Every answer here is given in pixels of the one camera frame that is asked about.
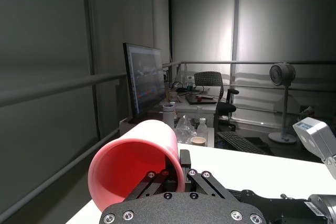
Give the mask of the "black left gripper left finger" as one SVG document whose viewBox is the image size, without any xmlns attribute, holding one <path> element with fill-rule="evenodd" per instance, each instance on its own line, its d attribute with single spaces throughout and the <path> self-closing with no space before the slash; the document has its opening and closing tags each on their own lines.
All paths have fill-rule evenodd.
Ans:
<svg viewBox="0 0 336 224">
<path fill-rule="evenodd" d="M 165 199 L 171 199 L 173 193 L 178 190 L 177 173 L 171 169 L 163 169 L 159 173 L 150 170 L 142 180 L 128 194 L 125 201 L 147 198 L 154 195 L 163 195 Z"/>
</svg>

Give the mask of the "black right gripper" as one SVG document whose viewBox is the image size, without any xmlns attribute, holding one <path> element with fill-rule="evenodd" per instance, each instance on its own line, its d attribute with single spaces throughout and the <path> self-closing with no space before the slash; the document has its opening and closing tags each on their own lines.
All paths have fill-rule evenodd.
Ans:
<svg viewBox="0 0 336 224">
<path fill-rule="evenodd" d="M 259 213 L 252 212 L 243 217 L 248 223 L 309 223 L 309 208 L 304 199 L 291 199 L 281 196 L 280 199 L 264 198 L 251 190 L 228 190 L 239 202 L 254 206 Z M 309 197 L 320 212 L 335 224 L 336 195 L 317 195 Z"/>
</svg>

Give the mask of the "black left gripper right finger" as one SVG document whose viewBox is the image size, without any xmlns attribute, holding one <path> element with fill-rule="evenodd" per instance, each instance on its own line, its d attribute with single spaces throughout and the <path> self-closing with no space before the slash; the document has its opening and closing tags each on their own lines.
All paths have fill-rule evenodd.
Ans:
<svg viewBox="0 0 336 224">
<path fill-rule="evenodd" d="M 185 191 L 201 193 L 212 197 L 234 200 L 231 194 L 209 171 L 198 173 L 191 168 L 189 150 L 180 150 L 180 165 L 185 176 Z"/>
</svg>

